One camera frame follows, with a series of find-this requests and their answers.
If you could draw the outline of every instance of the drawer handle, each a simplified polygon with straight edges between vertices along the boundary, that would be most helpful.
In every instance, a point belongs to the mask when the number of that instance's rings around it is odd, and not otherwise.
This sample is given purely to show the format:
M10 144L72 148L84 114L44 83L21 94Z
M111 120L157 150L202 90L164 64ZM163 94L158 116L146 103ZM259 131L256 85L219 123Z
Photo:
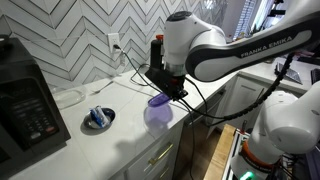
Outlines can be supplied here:
M163 176L167 174L167 172L169 171L169 166L166 166L164 169L165 169L165 170L164 170L163 173L159 176L159 179L162 179Z
M173 144L171 142L168 143L168 147L165 151L163 151L159 157L157 158L151 158L149 160L149 164L151 165L155 165L160 159L162 159L169 151L170 149L173 147Z

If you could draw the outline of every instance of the black cable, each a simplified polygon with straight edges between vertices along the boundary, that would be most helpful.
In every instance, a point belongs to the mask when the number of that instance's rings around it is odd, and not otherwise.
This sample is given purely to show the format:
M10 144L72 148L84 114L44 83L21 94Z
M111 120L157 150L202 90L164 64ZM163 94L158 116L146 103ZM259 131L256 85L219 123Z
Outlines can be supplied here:
M188 79L187 77L186 77L186 80L187 80L188 82L190 82L190 83L197 89L199 95L201 96L201 98L202 98L202 100L203 100L203 102L204 102L204 106L205 106L205 110L206 110L205 113L208 114L208 103L207 103L206 99L203 97L200 89L198 88L198 86L197 86L194 82L192 82L192 81L191 81L190 79Z
M193 110L194 112L203 115L203 116L207 116L213 119L222 119L221 121L217 122L217 123L213 123L210 124L209 126L216 126L220 123L223 123L225 121L229 121L232 119L236 119L238 117L241 117L249 112L251 112L254 108L258 107L260 104L262 104L270 95L271 93L277 88L277 86L280 84L280 81L283 79L284 75L287 73L287 70L290 68L290 63L293 60L293 56L294 53L291 53L288 55L286 62L283 65L283 68L281 70L281 72L279 73L279 75L277 76L276 80L273 82L273 84L269 87L269 89L257 100L255 101L253 104L251 104L250 106L248 106L247 108L243 109L242 111L239 111L237 113L228 115L228 116L224 116L224 117L214 117L211 116L209 114L204 114L198 110L195 110L194 108L192 108L185 100L181 99L184 103L186 103L186 105Z
M191 128L192 128L192 153L191 153L191 162L190 162L190 169L189 169L189 174L190 174L190 177L191 179L193 180L193 176L192 176L192 167L193 167L193 158L194 158L194 151L196 149L196 143L195 143L195 135L194 135L194 125L193 125L193 121L194 121L194 118L193 118L193 115L190 111L190 109L185 105L183 104L182 102L180 101L177 101L178 103L182 104L189 112L189 116L190 116L190 119L191 119Z
M291 179L298 180L287 168L280 164L280 168L285 172Z
M136 73L140 76L140 78L151 88L153 88L154 90L158 91L161 93L161 91L155 87L153 87L151 84L149 84L143 77L142 75L139 73L139 71L137 70L137 68L133 65L133 63L131 62L131 59L129 58L128 54L126 52L124 52L117 44L113 45L114 48L116 49L120 49L120 51L127 57L129 63L131 64L131 66L133 67L133 69L136 71Z
M139 66L139 68L138 68L138 72L139 72L139 70L142 68L142 67L144 67L144 66L150 66L149 64L141 64L140 66ZM136 82L135 80L133 80L133 78L135 77L137 75L137 72L135 72L132 76L131 76L131 78L130 78L130 81L133 83L133 84L136 84L136 85L139 85L139 86L148 86L148 84L141 84L141 83L138 83L138 82Z

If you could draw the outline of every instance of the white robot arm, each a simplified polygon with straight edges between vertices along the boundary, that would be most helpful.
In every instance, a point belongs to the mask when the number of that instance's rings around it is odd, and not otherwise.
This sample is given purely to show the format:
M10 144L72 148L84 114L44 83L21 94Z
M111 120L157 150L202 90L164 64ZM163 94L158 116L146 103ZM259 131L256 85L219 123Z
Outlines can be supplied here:
M201 21L191 12L177 12L165 23L165 69L150 68L146 76L170 98L178 100L187 95L183 89L185 74L212 82L292 52L320 39L319 22L319 0L290 0L285 17L277 25L226 44L219 27Z
M165 23L163 60L165 68L150 68L145 74L173 100L187 95L183 89L185 74L212 82L229 73L299 49L320 40L320 1L290 0L282 21L250 38L226 44L223 31L207 24L190 12L177 12ZM247 143L247 151L258 163L270 168L283 152L305 153L320 137L320 83L302 98L273 94ZM236 156L232 169L240 176L253 168Z
M319 96L320 82L299 99L274 92L264 102L249 140L232 158L233 173L239 178L249 171L252 180L266 179L282 154L313 150L320 138Z

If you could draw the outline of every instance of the wooden floor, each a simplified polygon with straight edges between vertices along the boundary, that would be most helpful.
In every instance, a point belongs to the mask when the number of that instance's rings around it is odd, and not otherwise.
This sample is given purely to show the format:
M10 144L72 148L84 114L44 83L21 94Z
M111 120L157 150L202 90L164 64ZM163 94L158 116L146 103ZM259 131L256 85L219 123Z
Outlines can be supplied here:
M218 144L221 132L213 131L207 139L208 128L204 125L195 126L195 152L192 167L194 180L204 178L214 150ZM192 154L192 128L184 128L182 131L177 162L175 165L174 180L191 180L190 165Z

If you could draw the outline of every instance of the black microwave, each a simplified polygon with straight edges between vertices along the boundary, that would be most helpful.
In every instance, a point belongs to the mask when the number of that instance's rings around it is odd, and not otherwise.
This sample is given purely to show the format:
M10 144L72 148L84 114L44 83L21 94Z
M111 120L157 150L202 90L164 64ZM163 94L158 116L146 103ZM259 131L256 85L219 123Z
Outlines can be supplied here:
M0 35L0 177L64 147L68 139L39 65L19 39Z

